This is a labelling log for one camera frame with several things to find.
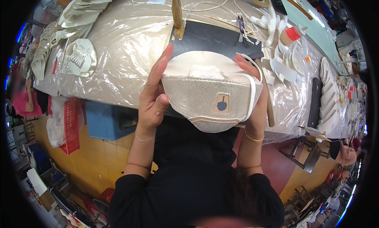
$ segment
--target red label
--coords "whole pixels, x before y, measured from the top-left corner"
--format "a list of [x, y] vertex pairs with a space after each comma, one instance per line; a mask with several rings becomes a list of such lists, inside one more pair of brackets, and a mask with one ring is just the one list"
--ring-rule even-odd
[[288, 36], [292, 41], [295, 41], [295, 40], [297, 40], [298, 38], [301, 37], [301, 35], [299, 35], [299, 34], [296, 32], [295, 28], [293, 28], [293, 27], [286, 29], [285, 32], [286, 32], [287, 36]]

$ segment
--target floor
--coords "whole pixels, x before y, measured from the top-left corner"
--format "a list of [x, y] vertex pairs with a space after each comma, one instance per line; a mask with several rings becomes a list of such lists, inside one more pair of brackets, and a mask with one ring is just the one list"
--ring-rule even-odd
[[[115, 187], [116, 180], [122, 176], [128, 153], [133, 142], [134, 134], [117, 141], [103, 141], [88, 135], [87, 126], [80, 132], [80, 149], [69, 156], [60, 148], [52, 148], [47, 137], [46, 116], [33, 121], [36, 139], [46, 149], [56, 165], [64, 173], [70, 173], [70, 179], [81, 190], [97, 197], [108, 187]], [[240, 131], [233, 150], [238, 152], [239, 143], [243, 136]], [[279, 149], [290, 152], [296, 139], [282, 143], [272, 143], [262, 147], [263, 173], [270, 179], [272, 187], [280, 195], [283, 203], [291, 198], [295, 188], [303, 185], [308, 191], [324, 182], [327, 174], [338, 163], [335, 160], [321, 157], [312, 173], [296, 166], [279, 152]], [[304, 162], [308, 147], [299, 147], [296, 157]], [[152, 170], [158, 167], [153, 163]]]

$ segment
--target white bag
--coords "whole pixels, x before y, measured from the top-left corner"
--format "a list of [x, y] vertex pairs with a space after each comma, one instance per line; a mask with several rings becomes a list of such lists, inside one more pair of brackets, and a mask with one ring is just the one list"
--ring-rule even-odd
[[46, 122], [47, 136], [52, 147], [66, 143], [64, 136], [64, 103], [68, 100], [63, 96], [51, 97], [51, 111]]

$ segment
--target workbench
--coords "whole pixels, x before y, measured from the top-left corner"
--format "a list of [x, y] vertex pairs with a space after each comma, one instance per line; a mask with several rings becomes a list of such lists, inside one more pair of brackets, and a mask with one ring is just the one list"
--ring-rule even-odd
[[[138, 108], [138, 96], [147, 81], [149, 71], [169, 42], [173, 17], [169, 5], [171, 0], [166, 0], [164, 4], [146, 3], [148, 0], [133, 1], [134, 3], [132, 0], [113, 0], [100, 14], [87, 36], [97, 54], [97, 68], [92, 76], [77, 77], [70, 73], [64, 63], [61, 65], [64, 49], [64, 44], [61, 44], [51, 51], [47, 60], [45, 79], [38, 85], [35, 83], [34, 87], [53, 96], [79, 97]], [[183, 8], [190, 9], [200, 1], [204, 0], [181, 0], [181, 3]], [[225, 0], [210, 1], [221, 4]], [[269, 15], [267, 8], [258, 8], [242, 0], [236, 0], [236, 3], [248, 16], [254, 15], [260, 18], [263, 14]], [[215, 6], [201, 4], [195, 9], [211, 7]], [[183, 18], [238, 32], [239, 30], [233, 26], [203, 16], [206, 14], [238, 25], [237, 14], [228, 10], [241, 15], [233, 0], [228, 0], [223, 7], [209, 11], [192, 11], [189, 14], [183, 11]], [[253, 26], [247, 18], [245, 25], [253, 29], [253, 38], [262, 42], [268, 38], [267, 30]], [[323, 57], [319, 48], [312, 42], [305, 36], [298, 40], [294, 61], [304, 70], [305, 76], [302, 77], [304, 83], [298, 82], [297, 86], [286, 81], [282, 84], [269, 65], [269, 58], [274, 57], [278, 43], [277, 31], [273, 44], [263, 48], [265, 57], [262, 60], [262, 70], [266, 75], [275, 76], [274, 84], [268, 88], [276, 124], [274, 127], [266, 125], [264, 143], [281, 142], [305, 134], [305, 131], [297, 126], [306, 126], [308, 123], [312, 79], [320, 78], [320, 62]], [[55, 60], [57, 60], [55, 74], [51, 74]], [[338, 77], [336, 69], [333, 71], [333, 76]], [[343, 131], [345, 123], [344, 110], [342, 110], [339, 125], [328, 134], [328, 137], [347, 137], [349, 132]]]

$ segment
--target mobile phone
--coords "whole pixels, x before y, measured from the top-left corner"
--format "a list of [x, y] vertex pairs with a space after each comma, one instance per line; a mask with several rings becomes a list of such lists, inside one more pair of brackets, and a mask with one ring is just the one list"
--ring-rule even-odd
[[272, 5], [274, 6], [274, 10], [283, 14], [287, 15], [287, 12], [283, 6], [282, 0], [271, 0]]

